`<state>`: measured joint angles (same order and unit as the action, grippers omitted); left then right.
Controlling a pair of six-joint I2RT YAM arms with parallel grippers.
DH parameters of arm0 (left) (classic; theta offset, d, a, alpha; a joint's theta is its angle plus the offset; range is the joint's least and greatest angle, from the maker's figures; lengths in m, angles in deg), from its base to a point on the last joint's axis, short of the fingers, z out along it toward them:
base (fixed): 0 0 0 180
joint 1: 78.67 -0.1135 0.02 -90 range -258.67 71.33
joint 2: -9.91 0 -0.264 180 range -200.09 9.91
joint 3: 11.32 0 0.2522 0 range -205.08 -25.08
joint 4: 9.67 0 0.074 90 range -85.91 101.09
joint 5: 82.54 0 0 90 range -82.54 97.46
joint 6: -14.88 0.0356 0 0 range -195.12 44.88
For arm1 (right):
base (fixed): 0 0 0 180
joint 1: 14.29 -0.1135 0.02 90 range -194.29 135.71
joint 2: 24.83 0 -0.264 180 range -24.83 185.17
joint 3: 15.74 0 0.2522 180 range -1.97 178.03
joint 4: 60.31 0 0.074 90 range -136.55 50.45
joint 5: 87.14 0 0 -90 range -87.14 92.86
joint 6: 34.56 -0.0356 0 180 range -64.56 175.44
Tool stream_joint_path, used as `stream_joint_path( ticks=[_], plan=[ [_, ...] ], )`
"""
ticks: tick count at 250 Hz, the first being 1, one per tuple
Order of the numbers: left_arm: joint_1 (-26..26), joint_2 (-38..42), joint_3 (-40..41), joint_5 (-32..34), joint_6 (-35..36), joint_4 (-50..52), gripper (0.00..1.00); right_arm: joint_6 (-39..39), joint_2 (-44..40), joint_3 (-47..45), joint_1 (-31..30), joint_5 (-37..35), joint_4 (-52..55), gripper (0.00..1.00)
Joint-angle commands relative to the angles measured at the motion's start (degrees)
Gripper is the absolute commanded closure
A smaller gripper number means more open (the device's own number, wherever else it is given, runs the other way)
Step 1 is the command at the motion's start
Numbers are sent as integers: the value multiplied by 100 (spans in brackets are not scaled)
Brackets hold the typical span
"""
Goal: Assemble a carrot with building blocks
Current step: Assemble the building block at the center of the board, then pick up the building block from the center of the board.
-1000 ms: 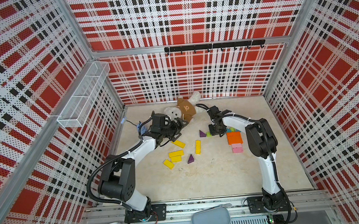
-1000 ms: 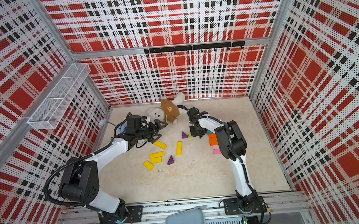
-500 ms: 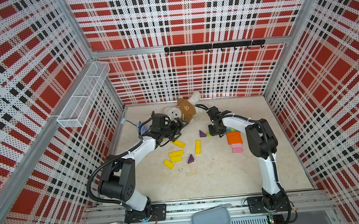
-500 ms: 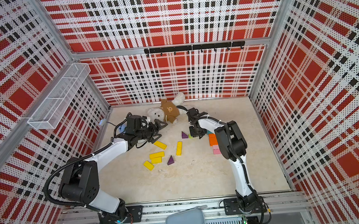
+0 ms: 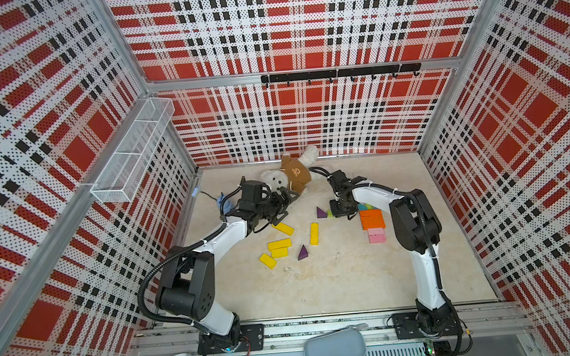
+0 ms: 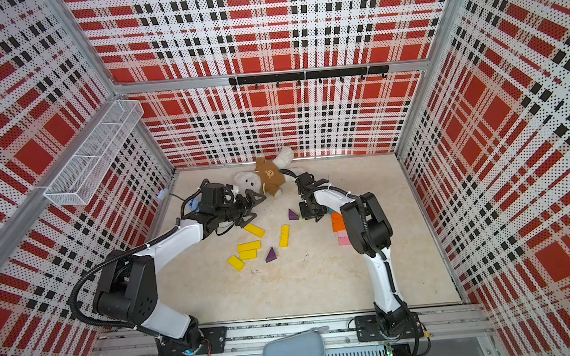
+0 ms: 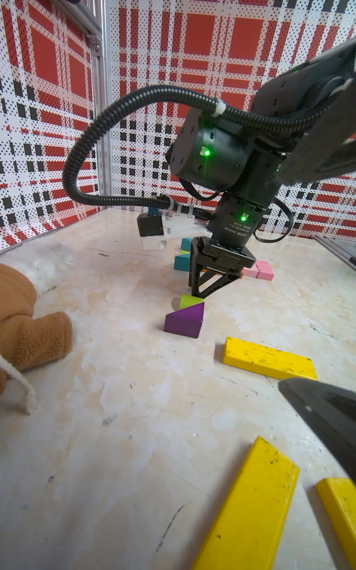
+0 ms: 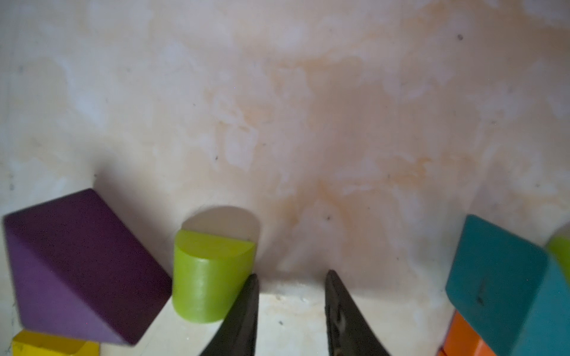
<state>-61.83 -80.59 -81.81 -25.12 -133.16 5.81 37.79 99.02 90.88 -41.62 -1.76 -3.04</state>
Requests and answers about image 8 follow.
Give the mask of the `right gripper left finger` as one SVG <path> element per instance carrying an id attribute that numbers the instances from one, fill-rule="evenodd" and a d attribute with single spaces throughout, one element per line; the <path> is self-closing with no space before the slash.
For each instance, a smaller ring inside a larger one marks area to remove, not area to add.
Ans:
<path id="1" fill-rule="evenodd" d="M 251 274 L 202 356 L 255 354 L 260 286 Z"/>

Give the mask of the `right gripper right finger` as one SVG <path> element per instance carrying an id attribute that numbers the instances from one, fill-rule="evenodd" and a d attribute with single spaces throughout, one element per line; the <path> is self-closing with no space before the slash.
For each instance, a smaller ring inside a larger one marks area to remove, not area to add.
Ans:
<path id="1" fill-rule="evenodd" d="M 325 278 L 325 315 L 329 355 L 390 355 L 334 270 Z"/>

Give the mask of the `green cylinder block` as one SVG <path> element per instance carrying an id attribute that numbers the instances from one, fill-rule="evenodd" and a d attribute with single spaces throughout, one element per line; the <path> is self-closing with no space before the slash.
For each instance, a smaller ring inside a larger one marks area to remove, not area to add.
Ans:
<path id="1" fill-rule="evenodd" d="M 179 230 L 175 236 L 172 305 L 184 320 L 223 320 L 252 274 L 256 244 Z"/>
<path id="2" fill-rule="evenodd" d="M 570 282 L 570 239 L 568 235 L 553 236 L 546 250 L 556 259 L 567 283 Z"/>

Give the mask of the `orange block top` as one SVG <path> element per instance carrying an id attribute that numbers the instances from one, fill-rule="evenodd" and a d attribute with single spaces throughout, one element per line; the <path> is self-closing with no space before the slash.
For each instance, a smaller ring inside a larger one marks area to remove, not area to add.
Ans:
<path id="1" fill-rule="evenodd" d="M 437 356 L 495 356 L 485 341 L 458 311 L 454 312 L 448 334 Z"/>

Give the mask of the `teal triangle block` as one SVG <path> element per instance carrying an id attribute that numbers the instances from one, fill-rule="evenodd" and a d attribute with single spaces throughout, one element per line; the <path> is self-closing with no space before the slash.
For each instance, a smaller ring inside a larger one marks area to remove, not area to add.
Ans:
<path id="1" fill-rule="evenodd" d="M 544 248 L 470 214 L 445 291 L 496 355 L 569 354 L 569 284 Z"/>

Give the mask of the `purple triangle block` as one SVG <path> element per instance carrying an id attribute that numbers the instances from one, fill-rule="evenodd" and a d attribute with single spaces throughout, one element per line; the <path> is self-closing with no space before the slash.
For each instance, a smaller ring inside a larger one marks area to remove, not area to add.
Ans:
<path id="1" fill-rule="evenodd" d="M 172 279 L 89 188 L 3 219 L 25 329 L 135 345 L 172 293 Z"/>

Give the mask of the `yellow long block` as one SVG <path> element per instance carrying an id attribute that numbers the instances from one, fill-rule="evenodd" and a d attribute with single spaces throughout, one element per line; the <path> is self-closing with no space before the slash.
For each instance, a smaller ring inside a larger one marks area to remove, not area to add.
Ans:
<path id="1" fill-rule="evenodd" d="M 99 356 L 99 344 L 22 330 L 11 344 L 12 355 Z"/>

